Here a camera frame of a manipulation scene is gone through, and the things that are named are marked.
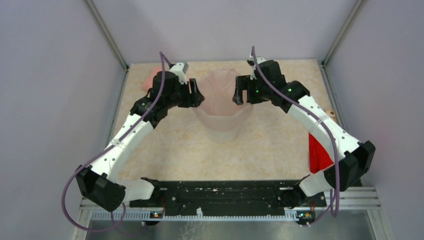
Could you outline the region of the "translucent pink trash bag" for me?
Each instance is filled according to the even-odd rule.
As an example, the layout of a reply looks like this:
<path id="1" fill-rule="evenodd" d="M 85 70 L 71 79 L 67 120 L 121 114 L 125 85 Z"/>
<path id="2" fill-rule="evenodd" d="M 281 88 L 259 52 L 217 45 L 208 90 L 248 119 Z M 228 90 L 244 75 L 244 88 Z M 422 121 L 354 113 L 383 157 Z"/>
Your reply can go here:
<path id="1" fill-rule="evenodd" d="M 233 68 L 215 69 L 201 78 L 198 85 L 204 101 L 193 111 L 197 119 L 207 128 L 227 132 L 245 122 L 254 110 L 254 106 L 233 102 L 236 77 L 240 74 Z"/>

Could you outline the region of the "white octagonal trash bin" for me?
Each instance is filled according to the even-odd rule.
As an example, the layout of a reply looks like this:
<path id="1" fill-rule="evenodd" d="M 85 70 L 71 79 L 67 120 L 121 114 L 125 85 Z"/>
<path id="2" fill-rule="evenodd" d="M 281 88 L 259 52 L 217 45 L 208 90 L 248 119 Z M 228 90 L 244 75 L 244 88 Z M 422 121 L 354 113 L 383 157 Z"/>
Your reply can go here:
<path id="1" fill-rule="evenodd" d="M 237 126 L 231 130 L 227 130 L 227 131 L 219 131 L 219 130 L 213 130 L 211 128 L 205 127 L 206 130 L 206 134 L 208 136 L 208 138 L 216 143 L 228 143 L 233 141 L 239 130 L 240 130 L 240 126 Z"/>

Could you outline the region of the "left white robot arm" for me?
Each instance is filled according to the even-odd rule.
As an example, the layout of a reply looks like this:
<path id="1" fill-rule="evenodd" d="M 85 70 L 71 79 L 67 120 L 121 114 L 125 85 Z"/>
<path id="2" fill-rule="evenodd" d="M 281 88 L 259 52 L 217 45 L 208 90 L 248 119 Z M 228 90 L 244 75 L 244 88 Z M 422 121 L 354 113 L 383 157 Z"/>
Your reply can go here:
<path id="1" fill-rule="evenodd" d="M 156 206 L 161 198 L 155 190 L 157 181 L 146 177 L 120 181 L 120 172 L 142 139 L 157 127 L 171 108 L 196 108 L 204 99 L 195 78 L 180 83 L 176 73 L 159 71 L 153 78 L 152 88 L 130 109 L 106 152 L 76 175 L 82 196 L 107 212 L 136 200 L 142 200 L 149 207 Z"/>

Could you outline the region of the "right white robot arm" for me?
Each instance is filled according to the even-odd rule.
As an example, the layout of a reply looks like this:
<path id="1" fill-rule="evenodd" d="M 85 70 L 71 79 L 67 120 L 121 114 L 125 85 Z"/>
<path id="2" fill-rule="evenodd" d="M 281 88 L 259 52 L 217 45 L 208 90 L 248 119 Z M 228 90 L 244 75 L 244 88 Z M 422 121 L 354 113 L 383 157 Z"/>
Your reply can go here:
<path id="1" fill-rule="evenodd" d="M 333 161 L 333 165 L 304 177 L 293 187 L 297 205 L 307 206 L 314 195 L 331 189 L 344 192 L 370 170 L 376 151 L 372 142 L 361 142 L 341 128 L 302 83 L 286 81 L 276 61 L 258 57 L 247 63 L 252 73 L 236 77 L 233 102 L 237 105 L 271 102 L 301 123 Z"/>

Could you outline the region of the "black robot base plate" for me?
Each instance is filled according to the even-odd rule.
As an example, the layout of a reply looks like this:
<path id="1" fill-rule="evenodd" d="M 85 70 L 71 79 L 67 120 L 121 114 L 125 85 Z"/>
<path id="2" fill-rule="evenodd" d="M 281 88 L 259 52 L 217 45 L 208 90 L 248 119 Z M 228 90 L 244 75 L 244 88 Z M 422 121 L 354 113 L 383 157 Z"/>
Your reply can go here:
<path id="1" fill-rule="evenodd" d="M 206 217 L 283 216 L 294 208 L 326 207 L 323 192 L 312 197 L 294 193 L 297 180 L 158 181 L 153 194 L 132 200 L 131 208 L 160 208 L 165 215 Z"/>

